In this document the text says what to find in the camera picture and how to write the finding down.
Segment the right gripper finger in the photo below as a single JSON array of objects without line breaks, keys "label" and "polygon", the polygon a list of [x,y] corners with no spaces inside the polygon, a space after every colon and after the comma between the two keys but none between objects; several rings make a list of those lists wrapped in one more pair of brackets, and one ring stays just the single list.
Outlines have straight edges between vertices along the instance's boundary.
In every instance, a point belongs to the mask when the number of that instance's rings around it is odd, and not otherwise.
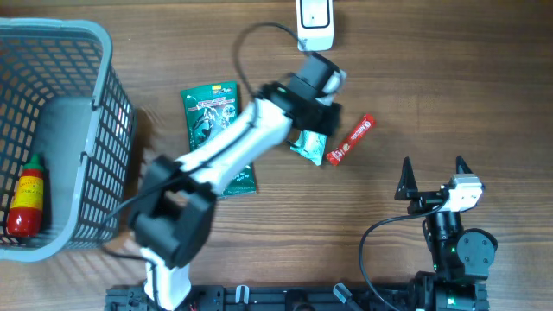
[{"label": "right gripper finger", "polygon": [[458,155],[455,159],[455,170],[457,174],[471,174],[473,172],[461,155]]},{"label": "right gripper finger", "polygon": [[410,158],[403,161],[402,173],[394,195],[395,200],[414,200],[418,196],[418,187]]}]

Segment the mint green wipes packet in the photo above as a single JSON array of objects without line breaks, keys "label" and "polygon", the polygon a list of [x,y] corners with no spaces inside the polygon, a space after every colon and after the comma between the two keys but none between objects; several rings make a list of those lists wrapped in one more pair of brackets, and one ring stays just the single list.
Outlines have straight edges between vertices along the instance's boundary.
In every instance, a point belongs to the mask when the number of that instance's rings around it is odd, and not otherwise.
[{"label": "mint green wipes packet", "polygon": [[290,149],[310,160],[316,166],[320,166],[326,142],[327,137],[325,135],[304,130],[300,133],[298,139],[292,143]]}]

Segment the red Nescafe stick sachet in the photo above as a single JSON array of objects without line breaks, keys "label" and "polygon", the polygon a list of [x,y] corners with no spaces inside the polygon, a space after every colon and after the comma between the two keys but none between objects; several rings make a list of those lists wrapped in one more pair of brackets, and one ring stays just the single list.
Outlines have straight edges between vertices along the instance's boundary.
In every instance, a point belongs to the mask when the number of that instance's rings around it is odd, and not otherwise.
[{"label": "red Nescafe stick sachet", "polygon": [[376,120],[371,114],[365,114],[352,132],[339,144],[339,146],[326,154],[326,159],[338,166],[345,156],[353,150],[353,147],[376,125]]}]

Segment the green 3M gloves packet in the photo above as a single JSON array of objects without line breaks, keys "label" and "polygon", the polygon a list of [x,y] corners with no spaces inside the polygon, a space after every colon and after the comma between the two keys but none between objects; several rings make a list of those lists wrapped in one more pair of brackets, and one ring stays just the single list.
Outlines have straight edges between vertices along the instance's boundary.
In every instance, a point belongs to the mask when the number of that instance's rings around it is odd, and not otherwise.
[{"label": "green 3M gloves packet", "polygon": [[238,84],[227,81],[181,91],[189,150],[213,140],[240,113]]}]

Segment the red chili sauce bottle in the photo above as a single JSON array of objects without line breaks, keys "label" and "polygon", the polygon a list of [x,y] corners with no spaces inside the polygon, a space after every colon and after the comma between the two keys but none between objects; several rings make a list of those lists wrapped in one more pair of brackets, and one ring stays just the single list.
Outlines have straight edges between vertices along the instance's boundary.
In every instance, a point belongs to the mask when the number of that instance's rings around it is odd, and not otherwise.
[{"label": "red chili sauce bottle", "polygon": [[7,232],[19,238],[30,238],[41,229],[44,205],[44,167],[41,156],[33,154],[23,166],[15,197],[10,206]]}]

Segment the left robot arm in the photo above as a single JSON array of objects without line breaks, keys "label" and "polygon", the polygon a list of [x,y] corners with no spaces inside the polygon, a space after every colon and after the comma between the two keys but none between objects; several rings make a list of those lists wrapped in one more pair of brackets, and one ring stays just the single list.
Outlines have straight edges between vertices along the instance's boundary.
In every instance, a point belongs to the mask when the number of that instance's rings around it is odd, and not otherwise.
[{"label": "left robot arm", "polygon": [[345,71],[312,53],[288,84],[262,85],[211,141],[152,162],[128,224],[146,261],[144,292],[156,307],[175,310],[190,293],[189,265],[210,234],[218,197],[243,168],[293,129],[333,135],[341,110],[334,96],[345,79]]}]

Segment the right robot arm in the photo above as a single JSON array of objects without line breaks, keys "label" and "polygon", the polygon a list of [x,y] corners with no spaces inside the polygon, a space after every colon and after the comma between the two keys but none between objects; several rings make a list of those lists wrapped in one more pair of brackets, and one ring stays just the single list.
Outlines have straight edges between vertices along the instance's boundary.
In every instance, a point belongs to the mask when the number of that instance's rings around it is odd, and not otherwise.
[{"label": "right robot arm", "polygon": [[423,218],[423,236],[434,270],[419,271],[408,286],[407,310],[488,310],[486,285],[498,249],[482,229],[466,229],[461,215],[474,209],[485,185],[459,155],[456,173],[435,191],[420,191],[404,158],[395,200],[409,202],[407,213]]}]

